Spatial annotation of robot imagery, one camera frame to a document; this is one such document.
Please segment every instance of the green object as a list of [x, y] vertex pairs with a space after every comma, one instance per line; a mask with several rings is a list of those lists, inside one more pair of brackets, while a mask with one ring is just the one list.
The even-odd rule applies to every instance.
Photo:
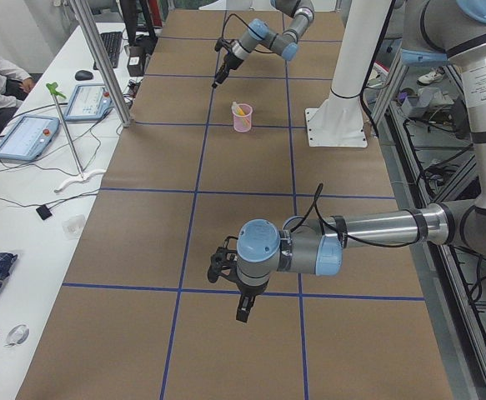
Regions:
[[58, 83], [57, 82], [47, 83], [46, 84], [46, 87], [48, 88], [48, 90], [50, 91], [50, 93], [52, 95], [54, 95], [54, 96], [61, 96], [62, 98], [67, 98], [67, 96], [65, 96], [61, 92], [58, 92]]

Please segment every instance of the black keyboard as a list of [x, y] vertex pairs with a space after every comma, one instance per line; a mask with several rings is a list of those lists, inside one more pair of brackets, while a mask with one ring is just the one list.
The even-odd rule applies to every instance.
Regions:
[[[100, 33], [102, 37], [103, 46], [108, 52], [109, 61], [113, 68], [118, 67], [118, 58], [120, 57], [120, 45], [123, 40], [123, 33], [118, 32], [104, 32]], [[96, 63], [94, 63], [94, 69], [98, 69]]]

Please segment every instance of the black mouse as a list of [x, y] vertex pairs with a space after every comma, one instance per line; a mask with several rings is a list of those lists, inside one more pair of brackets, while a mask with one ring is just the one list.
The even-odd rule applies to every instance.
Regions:
[[88, 81], [90, 79], [93, 79], [93, 73], [90, 71], [85, 71], [84, 69], [80, 69], [78, 72], [76, 72], [74, 78], [77, 81]]

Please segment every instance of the white desk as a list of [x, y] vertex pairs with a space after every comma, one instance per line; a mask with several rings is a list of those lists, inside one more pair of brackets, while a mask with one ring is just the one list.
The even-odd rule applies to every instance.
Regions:
[[[104, 23], [98, 24], [98, 28], [100, 32], [120, 31], [123, 24]], [[127, 56], [122, 51], [118, 69], [114, 71], [123, 90], [129, 80], [126, 64]], [[45, 87], [46, 83], [58, 82], [58, 90], [69, 97], [78, 84], [73, 78], [74, 73], [79, 69], [92, 68], [93, 58], [81, 29], [78, 28], [43, 74], [19, 112], [53, 104]], [[95, 71], [94, 79], [85, 82], [101, 83], [100, 72]], [[35, 113], [57, 116], [54, 107]], [[113, 110], [93, 129], [93, 133], [101, 141], [101, 146], [96, 158], [87, 167], [88, 171], [94, 168], [107, 168], [118, 142], [117, 131], [120, 130], [120, 125], [118, 115]], [[69, 124], [69, 129], [72, 136], [77, 138], [91, 126], [91, 123]], [[43, 156], [53, 153], [36, 161], [36, 164], [43, 168], [61, 168], [71, 174], [77, 174], [73, 156], [66, 144], [64, 133], [60, 132]], [[98, 141], [89, 133], [75, 142], [84, 167], [97, 145]], [[5, 168], [0, 163], [0, 170], [2, 169]], [[62, 172], [41, 171], [34, 166], [0, 172], [0, 198], [22, 204], [44, 204], [100, 187], [101, 176], [97, 176], [87, 183], [74, 183], [56, 195], [53, 189], [67, 177]], [[43, 221], [37, 215], [35, 207], [22, 208], [0, 201], [0, 252], [18, 254], [11, 276], [0, 292], [0, 400], [11, 400], [16, 397], [78, 244], [77, 238], [66, 237], [62, 224], [77, 215], [87, 218], [93, 203], [94, 197], [65, 202], [52, 210], [52, 217]], [[30, 329], [28, 340], [20, 346], [4, 347], [8, 332], [22, 323]]]

